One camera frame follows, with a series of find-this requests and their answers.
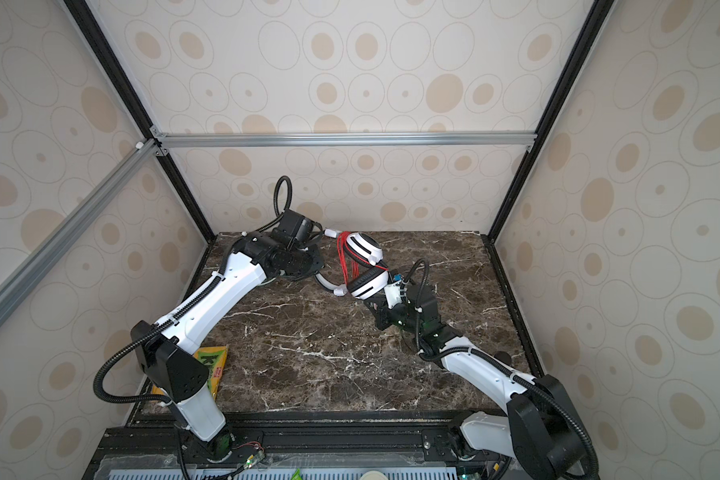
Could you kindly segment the white black red headphones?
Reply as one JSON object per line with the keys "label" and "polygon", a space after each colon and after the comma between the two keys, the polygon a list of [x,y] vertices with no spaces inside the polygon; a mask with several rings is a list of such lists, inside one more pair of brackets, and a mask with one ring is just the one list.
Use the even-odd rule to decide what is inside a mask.
{"label": "white black red headphones", "polygon": [[326,229],[324,235],[336,240],[344,282],[333,284],[318,273],[315,279],[322,288],[338,297],[351,295],[358,300],[367,300],[388,285],[389,268],[383,261],[380,245],[373,238],[361,232],[330,229]]}

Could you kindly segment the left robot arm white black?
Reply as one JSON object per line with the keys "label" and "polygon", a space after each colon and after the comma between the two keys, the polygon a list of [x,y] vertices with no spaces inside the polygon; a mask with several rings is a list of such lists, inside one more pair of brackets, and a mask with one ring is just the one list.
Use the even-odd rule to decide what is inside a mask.
{"label": "left robot arm white black", "polygon": [[[95,396],[110,404],[160,402],[168,406],[181,432],[187,432],[214,463],[229,457],[233,436],[225,415],[207,386],[208,366],[195,354],[208,334],[248,293],[283,278],[292,282],[315,276],[324,265],[317,246],[322,226],[290,209],[260,230],[242,234],[225,252],[219,268],[180,305],[154,323],[138,322],[132,341],[109,358],[93,380]],[[109,393],[104,380],[129,354],[158,394]]]}

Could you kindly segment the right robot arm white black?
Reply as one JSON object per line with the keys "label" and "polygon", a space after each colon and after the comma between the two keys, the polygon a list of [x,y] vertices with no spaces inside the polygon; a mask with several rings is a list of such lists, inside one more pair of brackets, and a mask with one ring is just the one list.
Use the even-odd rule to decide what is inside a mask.
{"label": "right robot arm white black", "polygon": [[447,324],[433,289],[402,281],[359,296],[384,330],[413,336],[419,357],[487,395],[501,415],[465,417],[457,435],[468,452],[487,450],[515,459],[533,479],[596,479],[593,441],[565,387],[552,375],[534,377],[486,353]]}

